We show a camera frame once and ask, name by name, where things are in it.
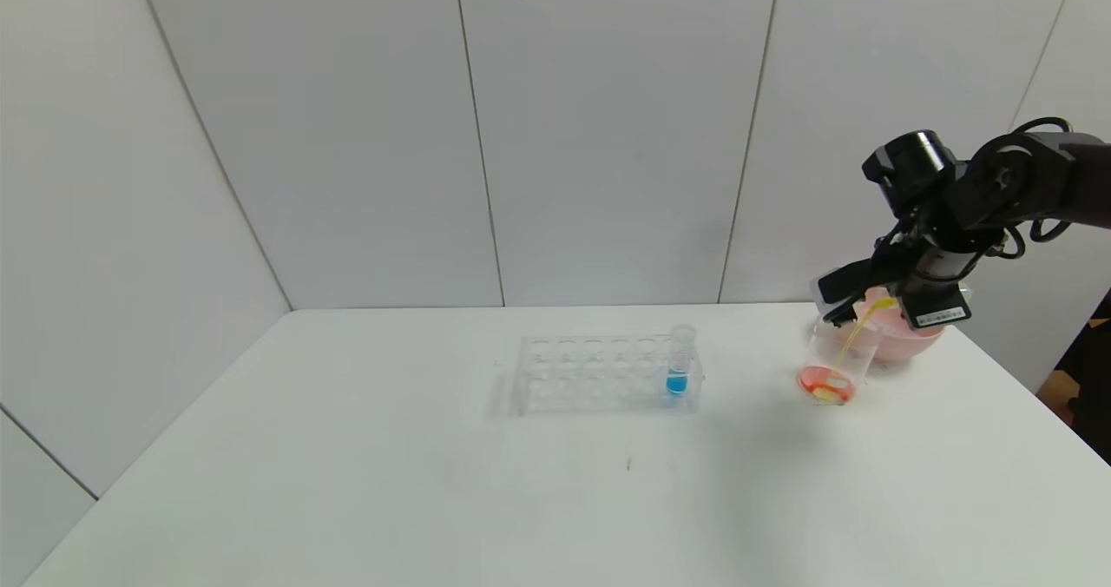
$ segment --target pink bowl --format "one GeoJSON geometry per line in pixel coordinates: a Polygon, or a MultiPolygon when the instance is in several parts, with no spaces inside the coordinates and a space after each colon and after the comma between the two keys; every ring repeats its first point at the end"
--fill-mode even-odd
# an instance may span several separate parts
{"type": "MultiPolygon", "coordinates": [[[[888,296],[882,288],[868,290],[864,301],[857,304],[857,315],[861,318],[877,299],[888,296]]],[[[883,335],[880,347],[875,349],[877,361],[903,361],[933,346],[945,330],[944,327],[929,327],[929,329],[913,330],[907,326],[902,318],[902,310],[899,307],[891,309],[878,309],[869,318],[868,325],[871,329],[883,335]]]]}

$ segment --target black cable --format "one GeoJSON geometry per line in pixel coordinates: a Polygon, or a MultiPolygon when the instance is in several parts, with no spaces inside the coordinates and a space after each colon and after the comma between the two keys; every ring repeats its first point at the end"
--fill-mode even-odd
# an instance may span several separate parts
{"type": "MultiPolygon", "coordinates": [[[[1060,128],[1061,131],[1067,133],[1072,132],[1072,126],[1069,125],[1069,121],[1064,120],[1063,117],[1040,117],[1040,119],[1034,119],[1032,121],[1024,121],[1024,123],[1020,125],[1013,131],[1013,133],[1022,133],[1023,131],[1030,131],[1032,128],[1042,127],[1043,125],[1052,125],[1053,127],[1060,128]]],[[[1060,238],[1061,233],[1064,233],[1064,230],[1071,225],[1070,222],[1061,221],[1057,223],[1057,227],[1051,228],[1048,231],[1048,233],[1042,233],[1041,226],[1043,222],[1044,222],[1043,219],[1039,219],[1034,220],[1033,223],[1031,223],[1030,241],[1039,243],[1051,242],[1060,238]]],[[[1020,241],[1017,231],[1012,231],[1011,236],[1012,238],[1015,239],[1015,242],[1020,241]]],[[[1023,250],[1020,252],[1024,252],[1025,249],[1024,245],[1022,246],[1022,249],[1023,250]]],[[[1009,255],[1000,255],[999,257],[1002,257],[1003,259],[1019,259],[1018,257],[1011,257],[1009,255]]]]}
{"type": "Polygon", "coordinates": [[[1069,121],[1064,120],[1063,117],[1040,117],[1040,119],[1024,121],[1024,123],[1020,125],[1014,131],[1012,131],[1012,133],[1022,133],[1023,131],[1030,131],[1032,128],[1042,127],[1043,125],[1052,125],[1067,133],[1072,132],[1072,126],[1069,125],[1069,121]]]}
{"type": "Polygon", "coordinates": [[[1019,259],[1022,256],[1027,255],[1027,241],[1022,239],[1022,233],[1020,233],[1019,231],[1019,226],[1008,225],[1004,228],[1007,228],[1007,231],[1008,233],[1011,235],[1011,238],[1014,239],[1014,252],[1004,252],[1001,250],[991,249],[985,255],[988,255],[988,257],[1001,257],[1003,259],[1019,259]]]}
{"type": "Polygon", "coordinates": [[[1064,233],[1064,230],[1071,225],[1071,222],[1065,222],[1062,220],[1057,223],[1057,227],[1051,228],[1047,233],[1042,233],[1041,230],[1042,222],[1044,222],[1044,219],[1035,220],[1033,221],[1033,223],[1030,225],[1031,241],[1039,243],[1051,242],[1060,238],[1061,233],[1064,233]]]}

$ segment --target plastic cup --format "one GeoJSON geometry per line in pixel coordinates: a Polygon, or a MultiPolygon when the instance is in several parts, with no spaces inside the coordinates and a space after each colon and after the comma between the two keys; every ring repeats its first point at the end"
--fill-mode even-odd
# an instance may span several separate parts
{"type": "Polygon", "coordinates": [[[821,318],[814,322],[807,356],[795,379],[799,387],[819,402],[844,405],[857,396],[857,390],[864,382],[864,375],[883,335],[868,326],[861,327],[852,346],[845,349],[845,342],[855,328],[857,322],[843,327],[834,327],[821,318]]]}

